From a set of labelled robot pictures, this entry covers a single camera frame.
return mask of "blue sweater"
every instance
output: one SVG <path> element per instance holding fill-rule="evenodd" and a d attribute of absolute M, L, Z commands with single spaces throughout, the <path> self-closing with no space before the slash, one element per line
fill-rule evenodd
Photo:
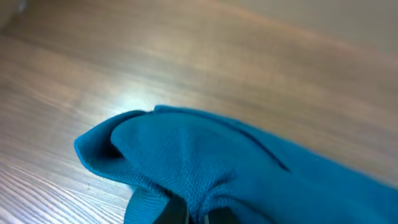
<path fill-rule="evenodd" d="M 241 223 L 398 223 L 398 191 L 238 120 L 156 106 L 75 141 L 93 173 L 137 188 L 125 223 L 152 223 L 184 198 L 195 223 L 229 207 Z"/>

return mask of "ribbed fabric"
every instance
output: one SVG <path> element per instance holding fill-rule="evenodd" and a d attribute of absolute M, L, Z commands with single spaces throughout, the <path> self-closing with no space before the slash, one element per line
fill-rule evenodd
<path fill-rule="evenodd" d="M 195 223 L 221 207 L 250 224 L 398 223 L 397 190 L 204 111 L 127 112 L 80 136 L 75 149 L 93 173 L 148 193 L 132 196 L 125 223 L 153 222 L 166 190 L 187 201 Z"/>

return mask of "blue fabric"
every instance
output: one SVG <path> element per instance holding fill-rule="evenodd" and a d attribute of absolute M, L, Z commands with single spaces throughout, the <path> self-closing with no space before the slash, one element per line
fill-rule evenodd
<path fill-rule="evenodd" d="M 157 106 L 80 136 L 83 165 L 137 187 L 125 223 L 183 197 L 195 223 L 230 207 L 241 223 L 398 223 L 398 191 L 290 141 L 204 111 Z"/>

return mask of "wooden surface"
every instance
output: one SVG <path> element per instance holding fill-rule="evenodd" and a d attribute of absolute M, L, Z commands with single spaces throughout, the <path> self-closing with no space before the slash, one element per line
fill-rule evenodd
<path fill-rule="evenodd" d="M 398 63 L 216 1 L 36 0 L 0 35 L 0 222 L 121 223 L 73 140 L 158 103 L 222 113 L 398 186 Z"/>

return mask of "towel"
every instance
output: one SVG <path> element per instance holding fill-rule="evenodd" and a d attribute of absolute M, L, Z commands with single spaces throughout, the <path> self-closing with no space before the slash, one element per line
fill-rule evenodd
<path fill-rule="evenodd" d="M 130 111 L 75 141 L 94 174 L 134 186 L 125 223 L 152 223 L 167 192 L 195 223 L 229 207 L 241 223 L 398 223 L 398 191 L 236 119 L 188 108 Z"/>

